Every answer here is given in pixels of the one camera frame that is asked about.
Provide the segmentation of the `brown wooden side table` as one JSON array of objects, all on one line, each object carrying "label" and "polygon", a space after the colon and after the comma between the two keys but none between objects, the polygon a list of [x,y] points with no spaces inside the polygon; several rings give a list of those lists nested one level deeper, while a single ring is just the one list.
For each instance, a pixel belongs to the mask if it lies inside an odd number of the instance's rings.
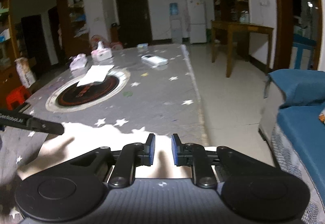
[{"label": "brown wooden side table", "polygon": [[271,53],[272,53],[272,41],[273,41],[272,27],[253,23],[239,23],[239,22],[227,22],[227,21],[211,21],[211,62],[214,63],[217,58],[216,37],[218,33],[222,36],[226,36],[227,57],[226,57],[226,77],[230,78],[232,74],[232,55],[234,51],[234,40],[239,41],[239,48],[243,48],[244,51],[240,52],[246,58],[249,54],[249,40],[248,37],[251,33],[266,35],[268,41],[267,49],[267,62],[265,65],[265,74],[269,73]]}]

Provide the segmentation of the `white tissue sheet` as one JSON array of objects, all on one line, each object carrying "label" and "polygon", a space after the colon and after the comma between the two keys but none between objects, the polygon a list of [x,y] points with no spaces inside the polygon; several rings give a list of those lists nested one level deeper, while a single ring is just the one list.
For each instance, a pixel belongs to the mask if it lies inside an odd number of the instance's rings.
[{"label": "white tissue sheet", "polygon": [[92,84],[92,83],[102,83],[107,74],[114,68],[114,65],[93,65],[87,71],[85,76],[79,80],[77,83],[77,87],[81,87],[84,85]]}]

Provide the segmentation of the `small clear container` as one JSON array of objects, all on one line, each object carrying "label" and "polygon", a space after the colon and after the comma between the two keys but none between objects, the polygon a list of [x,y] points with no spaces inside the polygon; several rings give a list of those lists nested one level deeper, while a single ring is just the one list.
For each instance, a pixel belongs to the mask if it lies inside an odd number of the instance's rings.
[{"label": "small clear container", "polygon": [[148,47],[148,43],[138,44],[137,49],[143,50]]}]

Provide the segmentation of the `dark wooden door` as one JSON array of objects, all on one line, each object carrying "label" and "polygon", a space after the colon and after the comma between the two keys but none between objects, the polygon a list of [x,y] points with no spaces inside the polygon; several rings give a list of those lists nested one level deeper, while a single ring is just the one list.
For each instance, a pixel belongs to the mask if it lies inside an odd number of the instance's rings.
[{"label": "dark wooden door", "polygon": [[124,47],[152,42],[148,0],[116,0],[116,8],[119,36]]}]

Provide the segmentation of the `pink tissue box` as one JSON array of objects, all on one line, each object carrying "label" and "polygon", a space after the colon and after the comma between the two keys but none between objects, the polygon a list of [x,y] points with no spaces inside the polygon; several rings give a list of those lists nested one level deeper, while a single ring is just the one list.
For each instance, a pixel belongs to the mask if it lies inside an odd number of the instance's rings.
[{"label": "pink tissue box", "polygon": [[105,48],[102,41],[99,41],[97,44],[97,49],[91,52],[91,57],[96,62],[101,62],[104,60],[111,59],[113,57],[112,51],[110,48]]}]

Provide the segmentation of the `blue pillow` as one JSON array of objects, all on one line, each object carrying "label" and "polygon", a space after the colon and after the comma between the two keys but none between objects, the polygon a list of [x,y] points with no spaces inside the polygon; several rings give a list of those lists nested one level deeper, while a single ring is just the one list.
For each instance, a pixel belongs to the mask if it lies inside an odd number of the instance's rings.
[{"label": "blue pillow", "polygon": [[324,102],[324,71],[280,69],[267,75],[264,96],[274,83],[284,97],[280,108],[312,106]]}]

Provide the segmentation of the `pink electric fan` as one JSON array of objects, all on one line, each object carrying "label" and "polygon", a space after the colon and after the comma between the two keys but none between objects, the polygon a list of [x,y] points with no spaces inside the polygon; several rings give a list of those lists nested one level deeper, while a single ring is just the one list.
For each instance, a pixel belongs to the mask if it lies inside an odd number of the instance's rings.
[{"label": "pink electric fan", "polygon": [[105,48],[109,48],[110,47],[110,42],[107,39],[105,39],[101,35],[93,35],[90,38],[90,44],[91,44],[91,47],[92,47],[93,50],[94,49],[97,49],[98,43],[100,41],[102,42],[103,47],[105,47]]}]

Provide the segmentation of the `red plastic stool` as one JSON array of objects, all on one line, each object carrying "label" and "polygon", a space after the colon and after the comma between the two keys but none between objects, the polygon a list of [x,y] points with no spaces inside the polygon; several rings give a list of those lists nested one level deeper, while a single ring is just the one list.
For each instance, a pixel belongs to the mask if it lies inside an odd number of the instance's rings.
[{"label": "red plastic stool", "polygon": [[26,100],[31,96],[30,91],[26,87],[19,86],[13,89],[7,96],[6,96],[6,104],[8,110],[15,110],[17,107],[21,106],[26,102]]}]

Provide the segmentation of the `white remote control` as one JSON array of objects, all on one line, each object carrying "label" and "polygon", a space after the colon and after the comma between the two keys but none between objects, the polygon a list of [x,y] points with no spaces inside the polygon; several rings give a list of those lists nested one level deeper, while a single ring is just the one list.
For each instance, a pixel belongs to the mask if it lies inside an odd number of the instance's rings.
[{"label": "white remote control", "polygon": [[151,55],[151,54],[143,55],[141,57],[141,60],[143,62],[146,62],[147,64],[149,64],[151,66],[155,66],[155,67],[167,65],[169,62],[168,59],[165,59],[165,58],[157,56],[157,55]]}]

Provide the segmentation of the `blue sofa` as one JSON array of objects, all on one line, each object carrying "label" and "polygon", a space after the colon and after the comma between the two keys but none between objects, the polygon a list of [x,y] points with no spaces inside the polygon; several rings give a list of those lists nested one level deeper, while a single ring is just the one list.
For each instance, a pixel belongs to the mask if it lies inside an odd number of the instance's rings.
[{"label": "blue sofa", "polygon": [[310,190],[304,223],[324,223],[324,102],[280,108],[284,97],[274,83],[258,130],[279,167],[303,180]]}]

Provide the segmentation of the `round hotpot stove inset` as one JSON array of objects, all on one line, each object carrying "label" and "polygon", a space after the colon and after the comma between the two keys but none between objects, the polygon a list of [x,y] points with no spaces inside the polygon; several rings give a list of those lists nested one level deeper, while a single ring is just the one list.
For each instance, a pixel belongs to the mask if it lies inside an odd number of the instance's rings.
[{"label": "round hotpot stove inset", "polygon": [[102,103],[118,94],[128,83],[131,73],[127,69],[114,68],[103,82],[78,86],[82,76],[59,87],[47,99],[46,109],[50,112],[76,112]]}]

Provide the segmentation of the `white refrigerator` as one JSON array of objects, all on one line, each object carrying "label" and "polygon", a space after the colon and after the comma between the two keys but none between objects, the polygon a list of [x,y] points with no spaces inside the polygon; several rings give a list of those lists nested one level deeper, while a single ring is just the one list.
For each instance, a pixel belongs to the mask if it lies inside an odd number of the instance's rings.
[{"label": "white refrigerator", "polygon": [[204,0],[187,0],[187,11],[190,22],[189,39],[191,44],[207,42],[206,5]]}]

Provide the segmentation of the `white paper bag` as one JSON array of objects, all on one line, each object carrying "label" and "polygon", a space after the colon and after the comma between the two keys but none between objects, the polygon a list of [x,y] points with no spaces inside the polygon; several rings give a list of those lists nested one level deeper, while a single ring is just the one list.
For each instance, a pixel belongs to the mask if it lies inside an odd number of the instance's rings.
[{"label": "white paper bag", "polygon": [[26,88],[30,88],[36,82],[36,79],[30,69],[28,59],[25,57],[20,57],[15,60],[15,63],[16,71],[19,75],[22,85],[24,85]]}]

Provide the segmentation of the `water dispenser with blue bottle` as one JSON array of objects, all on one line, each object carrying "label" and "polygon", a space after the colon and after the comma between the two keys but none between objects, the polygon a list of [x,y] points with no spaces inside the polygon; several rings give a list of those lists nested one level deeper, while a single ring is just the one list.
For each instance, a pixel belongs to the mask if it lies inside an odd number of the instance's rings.
[{"label": "water dispenser with blue bottle", "polygon": [[178,3],[169,4],[169,18],[171,28],[171,40],[173,43],[182,44],[182,22]]}]

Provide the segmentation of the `dark wooden shelf cabinet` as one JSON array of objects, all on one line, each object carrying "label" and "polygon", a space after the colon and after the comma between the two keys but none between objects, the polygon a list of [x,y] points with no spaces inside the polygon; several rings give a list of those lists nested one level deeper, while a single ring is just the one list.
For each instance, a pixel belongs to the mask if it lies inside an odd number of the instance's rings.
[{"label": "dark wooden shelf cabinet", "polygon": [[90,50],[83,0],[1,0],[1,94],[22,84],[21,57],[36,79],[34,92]]}]

